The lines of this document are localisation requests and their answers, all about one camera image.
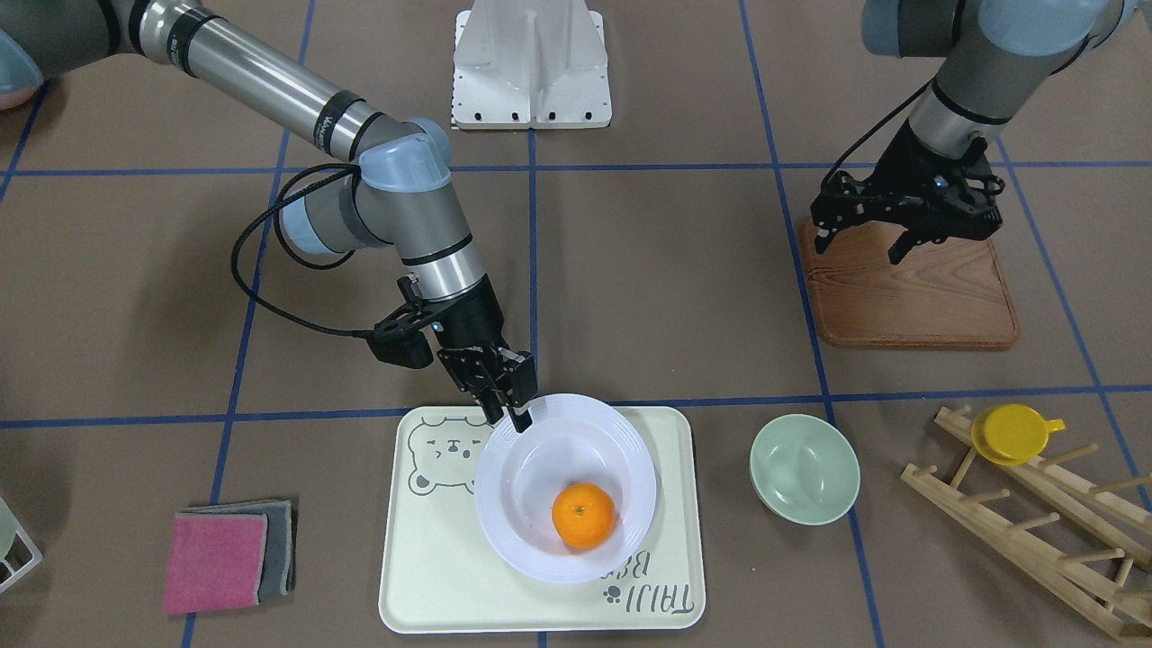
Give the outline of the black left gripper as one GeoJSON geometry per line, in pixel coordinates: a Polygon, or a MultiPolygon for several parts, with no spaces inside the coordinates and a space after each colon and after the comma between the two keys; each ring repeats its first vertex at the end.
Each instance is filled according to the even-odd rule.
{"type": "Polygon", "coordinates": [[[888,248],[892,266],[924,242],[992,238],[1003,226],[996,197],[1005,180],[992,172],[987,148],[987,140],[976,135],[961,157],[948,158],[902,125],[867,178],[867,195],[814,197],[814,253],[826,253],[840,232],[870,221],[905,228],[888,248]]]}

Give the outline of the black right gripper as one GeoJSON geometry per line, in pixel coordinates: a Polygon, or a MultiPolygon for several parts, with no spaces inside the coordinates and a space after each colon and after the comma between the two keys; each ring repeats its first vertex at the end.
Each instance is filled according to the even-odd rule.
{"type": "Polygon", "coordinates": [[[507,345],[505,316],[490,277],[482,276],[469,291],[434,300],[429,308],[440,325],[435,339],[441,364],[455,386],[472,395],[490,425],[497,425],[507,410],[515,431],[526,431],[535,422],[529,402],[538,393],[536,360],[513,351],[501,351],[498,360],[507,345]]]}

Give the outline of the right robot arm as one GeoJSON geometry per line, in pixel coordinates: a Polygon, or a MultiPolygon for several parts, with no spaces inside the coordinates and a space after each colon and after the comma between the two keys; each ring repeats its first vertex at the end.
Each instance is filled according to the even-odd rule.
{"type": "Polygon", "coordinates": [[[513,351],[505,317],[450,178],[450,142],[423,119],[396,121],[234,27],[199,1],[3,1],[3,92],[113,55],[135,53],[217,86],[329,156],[285,184],[238,234],[230,270],[280,319],[365,341],[387,366],[440,362],[491,424],[532,423],[535,357],[513,351]],[[366,248],[394,248],[403,304],[374,327],[323,327],[256,295],[238,271],[247,239],[272,224],[301,266],[338,268],[366,248]]]}

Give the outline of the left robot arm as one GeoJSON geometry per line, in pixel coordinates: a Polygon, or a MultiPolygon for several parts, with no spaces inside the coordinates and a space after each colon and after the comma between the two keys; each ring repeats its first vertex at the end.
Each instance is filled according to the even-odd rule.
{"type": "Polygon", "coordinates": [[[992,238],[1003,225],[1005,181],[986,152],[1038,86],[1100,48],[1139,9],[1136,1],[867,1],[861,42],[869,53],[939,58],[867,179],[832,165],[811,204],[814,251],[844,229],[894,224],[887,257],[947,239],[992,238]]]}

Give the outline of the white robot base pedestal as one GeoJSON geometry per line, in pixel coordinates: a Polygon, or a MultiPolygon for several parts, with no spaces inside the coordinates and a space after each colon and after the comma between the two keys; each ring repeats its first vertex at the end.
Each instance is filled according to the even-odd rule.
{"type": "Polygon", "coordinates": [[[584,1],[476,1],[454,32],[450,123],[461,131],[612,123],[608,42],[584,1]]]}

